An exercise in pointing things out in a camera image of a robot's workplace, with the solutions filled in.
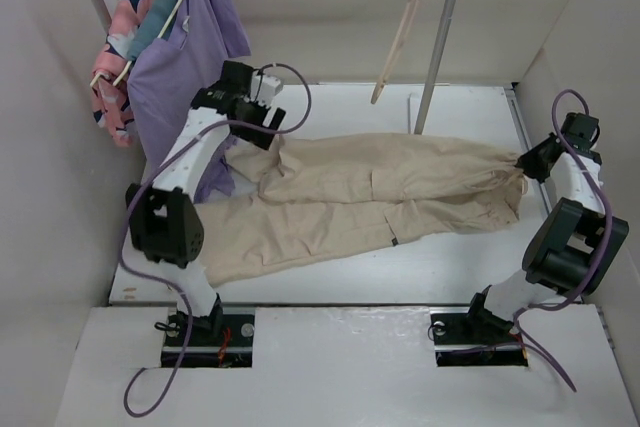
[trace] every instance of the white table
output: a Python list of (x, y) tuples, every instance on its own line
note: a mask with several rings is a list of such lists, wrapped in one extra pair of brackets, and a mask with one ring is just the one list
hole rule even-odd
[(258, 309), (253, 366), (183, 369), (158, 410), (169, 375), (153, 329), (166, 307), (93, 309), (73, 361), (56, 427), (348, 427), (636, 425), (594, 306), (530, 312), (523, 326), (572, 377), (573, 394), (530, 355), (525, 367), (442, 367), (426, 307)]
[[(363, 132), (409, 132), (422, 86), (388, 86), (375, 106), (369, 103), (372, 89), (369, 84), (312, 86), (312, 114), (307, 124), (292, 135), (322, 138)], [(285, 125), (292, 125), (306, 106), (304, 89), (285, 87), (275, 105), (287, 111)], [(437, 87), (425, 134), (457, 136), (523, 150), (511, 107), (500, 87)], [(253, 188), (244, 179), (237, 179), (236, 195)], [(218, 286), (218, 292), (225, 303), (468, 303), (474, 293), (520, 268), (522, 255), (544, 218), (538, 190), (530, 188), (522, 199), (520, 222), (501, 232), (429, 235), (406, 245), (231, 282)], [(154, 265), (129, 243), (125, 257), (133, 268), (153, 272)], [(118, 268), (110, 302), (170, 305), (175, 300), (166, 286), (138, 279)]]

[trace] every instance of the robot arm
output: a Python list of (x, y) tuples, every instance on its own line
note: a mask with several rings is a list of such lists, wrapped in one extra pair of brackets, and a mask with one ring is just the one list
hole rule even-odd
[[(580, 155), (588, 170), (586, 174), (601, 185), (600, 155), (591, 150), (600, 134), (598, 119), (571, 113), (562, 133)], [(549, 190), (555, 206), (529, 244), (522, 270), (474, 296), (467, 314), (473, 328), (508, 331), (520, 309), (573, 291), (587, 275), (604, 229), (600, 199), (554, 134), (522, 155), (518, 167), (540, 183), (551, 178)], [(584, 291), (586, 294), (598, 287), (628, 232), (627, 222), (614, 217), (605, 255)]]
[[(270, 105), (281, 90), (279, 79), (238, 62), (225, 62), (220, 80), (194, 97), (185, 126), (165, 162), (200, 136), (205, 127), (217, 122), (237, 120), (262, 127), (273, 114), (268, 128), (278, 130), (285, 112), (279, 108), (273, 112)], [(194, 328), (213, 337), (221, 327), (222, 306), (198, 261), (204, 229), (193, 198), (212, 156), (229, 134), (263, 149), (269, 148), (274, 137), (273, 133), (237, 125), (211, 129), (158, 175), (136, 204), (129, 222), (133, 247), (158, 264), (163, 278), (180, 285), (192, 306)], [(127, 204), (139, 188), (138, 184), (129, 187)], [(186, 322), (186, 316), (186, 306), (179, 298), (176, 322)]]

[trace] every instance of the beige trousers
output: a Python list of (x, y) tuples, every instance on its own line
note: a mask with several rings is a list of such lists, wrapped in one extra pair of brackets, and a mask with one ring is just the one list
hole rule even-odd
[(212, 285), (518, 220), (518, 154), (462, 139), (363, 134), (243, 144), (230, 165), (255, 194), (198, 206)]

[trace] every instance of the wooden hanger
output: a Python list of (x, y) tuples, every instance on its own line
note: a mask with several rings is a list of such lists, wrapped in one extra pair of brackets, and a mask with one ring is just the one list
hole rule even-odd
[(384, 67), (382, 68), (382, 73), (380, 74), (380, 77), (378, 77), (376, 86), (373, 89), (373, 94), (371, 95), (372, 104), (375, 104), (378, 101), (380, 94), (382, 94), (382, 90), (389, 81), (389, 76), (391, 75), (393, 68), (400, 58), (402, 47), (404, 47), (404, 43), (406, 42), (407, 37), (409, 36), (409, 31), (411, 30), (411, 26), (413, 25), (413, 19), (418, 10), (419, 2), (420, 0), (407, 1), (404, 13), (402, 14), (402, 19), (400, 20), (400, 26), (398, 27), (396, 36), (393, 39), (393, 43), (391, 44), (389, 55), (387, 55), (387, 60), (385, 61)]

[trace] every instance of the hanging clothes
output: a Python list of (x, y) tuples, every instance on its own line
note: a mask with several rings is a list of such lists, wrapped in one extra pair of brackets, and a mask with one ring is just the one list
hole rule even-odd
[(497, 147), (409, 134), (279, 142), (227, 153), (257, 193), (197, 206), (212, 285), (518, 221), (518, 154)]
[[(187, 120), (190, 103), (202, 87), (220, 78), (222, 64), (251, 55), (247, 35), (231, 0), (185, 0), (167, 40), (155, 39), (138, 57), (128, 81), (131, 108), (147, 160), (165, 159)], [(212, 188), (233, 191), (222, 160), (230, 139), (213, 156), (196, 192), (196, 202)]]
[(106, 128), (116, 145), (126, 147), (133, 142), (133, 113), (127, 97), (126, 82), (117, 87), (111, 83), (124, 70), (127, 52), (153, 0), (118, 0), (106, 43), (91, 71), (93, 78), (102, 74), (91, 92), (93, 118)]
[[(162, 27), (164, 27), (165, 22), (177, 3), (178, 0), (153, 0), (147, 16), (142, 21), (142, 24), (140, 24), (140, 28), (131, 42), (131, 46), (127, 52), (127, 60), (135, 62), (142, 51), (151, 45), (151, 42), (153, 42), (162, 31)], [(173, 24), (175, 24), (175, 17), (162, 35), (163, 39), (166, 40), (169, 38)]]

